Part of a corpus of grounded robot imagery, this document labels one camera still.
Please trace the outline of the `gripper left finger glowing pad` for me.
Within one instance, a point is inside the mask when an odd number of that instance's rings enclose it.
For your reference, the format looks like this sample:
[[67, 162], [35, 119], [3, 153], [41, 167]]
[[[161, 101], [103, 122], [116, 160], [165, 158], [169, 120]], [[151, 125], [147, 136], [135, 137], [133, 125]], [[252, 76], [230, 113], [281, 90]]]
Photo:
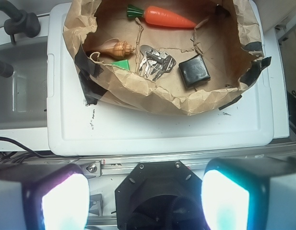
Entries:
[[0, 164], [0, 230], [83, 230], [89, 205], [76, 164]]

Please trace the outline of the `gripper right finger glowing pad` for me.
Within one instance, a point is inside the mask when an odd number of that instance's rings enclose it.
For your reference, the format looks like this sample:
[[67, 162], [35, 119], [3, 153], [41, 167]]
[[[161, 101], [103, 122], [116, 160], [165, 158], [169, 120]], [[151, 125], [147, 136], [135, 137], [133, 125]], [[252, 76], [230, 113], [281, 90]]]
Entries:
[[201, 202], [212, 230], [296, 230], [296, 157], [212, 159]]

